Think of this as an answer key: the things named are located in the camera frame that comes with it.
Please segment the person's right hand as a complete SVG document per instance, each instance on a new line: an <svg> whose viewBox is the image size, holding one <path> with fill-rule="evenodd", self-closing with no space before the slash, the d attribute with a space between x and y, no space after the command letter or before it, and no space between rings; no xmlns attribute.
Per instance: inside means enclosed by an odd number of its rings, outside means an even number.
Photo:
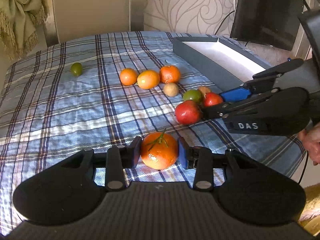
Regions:
<svg viewBox="0 0 320 240"><path fill-rule="evenodd" d="M319 123L315 125L310 131L303 129L298 133L298 138L302 142L303 147L308 151L313 165L320 164L320 127Z"/></svg>

